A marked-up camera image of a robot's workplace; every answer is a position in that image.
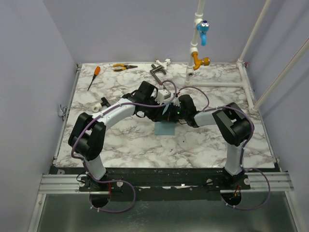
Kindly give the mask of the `teal paper envelope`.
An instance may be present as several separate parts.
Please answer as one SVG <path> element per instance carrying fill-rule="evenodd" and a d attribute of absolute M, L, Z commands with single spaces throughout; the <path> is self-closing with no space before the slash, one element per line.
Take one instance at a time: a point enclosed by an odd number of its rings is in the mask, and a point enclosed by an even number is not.
<path fill-rule="evenodd" d="M 170 119 L 172 107 L 173 104 L 169 103 L 159 111 L 154 123 L 155 135 L 175 135 L 176 123 Z"/>

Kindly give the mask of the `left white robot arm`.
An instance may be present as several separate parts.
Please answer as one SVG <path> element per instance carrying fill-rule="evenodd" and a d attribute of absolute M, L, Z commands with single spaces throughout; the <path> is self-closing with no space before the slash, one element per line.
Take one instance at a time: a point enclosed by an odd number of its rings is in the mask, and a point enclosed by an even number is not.
<path fill-rule="evenodd" d="M 165 106 L 164 101 L 170 97 L 171 94 L 163 87 L 143 81 L 137 90 L 125 94 L 108 108 L 94 115 L 82 113 L 78 116 L 68 143 L 72 147 L 71 156 L 81 160 L 85 170 L 92 176 L 90 185 L 95 190 L 104 190 L 107 185 L 104 177 L 106 168 L 99 157 L 106 131 L 136 112 L 161 109 Z"/>

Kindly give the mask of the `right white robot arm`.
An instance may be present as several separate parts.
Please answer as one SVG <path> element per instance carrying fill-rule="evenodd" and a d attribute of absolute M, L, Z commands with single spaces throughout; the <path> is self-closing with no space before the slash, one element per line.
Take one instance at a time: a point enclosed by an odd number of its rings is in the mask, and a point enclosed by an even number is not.
<path fill-rule="evenodd" d="M 232 102 L 226 106 L 198 111 L 189 95 L 179 97 L 179 104 L 171 103 L 162 116 L 169 122 L 183 120 L 193 128 L 216 125 L 227 142 L 225 174 L 222 184 L 227 189 L 239 185 L 238 174 L 243 172 L 244 148 L 251 139 L 254 125 L 239 106 Z"/>

